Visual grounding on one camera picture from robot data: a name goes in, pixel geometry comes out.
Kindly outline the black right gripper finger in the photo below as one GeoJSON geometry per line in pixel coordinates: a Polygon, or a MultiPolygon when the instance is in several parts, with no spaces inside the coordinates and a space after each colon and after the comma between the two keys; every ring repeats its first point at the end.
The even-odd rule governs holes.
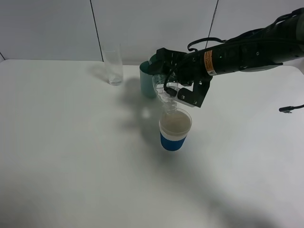
{"type": "Polygon", "coordinates": [[[148,65],[149,75],[169,75],[176,69],[176,51],[160,48],[156,51],[148,65]]]}

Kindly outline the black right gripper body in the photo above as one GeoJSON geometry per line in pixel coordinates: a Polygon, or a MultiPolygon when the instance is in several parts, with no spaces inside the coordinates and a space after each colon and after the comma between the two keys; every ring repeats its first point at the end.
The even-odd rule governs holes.
{"type": "Polygon", "coordinates": [[[209,85],[212,76],[206,70],[204,56],[208,49],[193,52],[166,50],[166,82],[175,81],[181,85],[209,85]]]}

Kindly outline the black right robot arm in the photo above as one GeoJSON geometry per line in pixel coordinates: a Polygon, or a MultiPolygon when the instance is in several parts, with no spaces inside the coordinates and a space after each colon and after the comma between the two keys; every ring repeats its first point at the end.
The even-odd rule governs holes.
{"type": "Polygon", "coordinates": [[[187,49],[158,49],[148,72],[173,77],[183,86],[208,86],[217,75],[275,68],[304,56],[304,10],[296,9],[265,28],[231,39],[198,39],[187,49]]]}

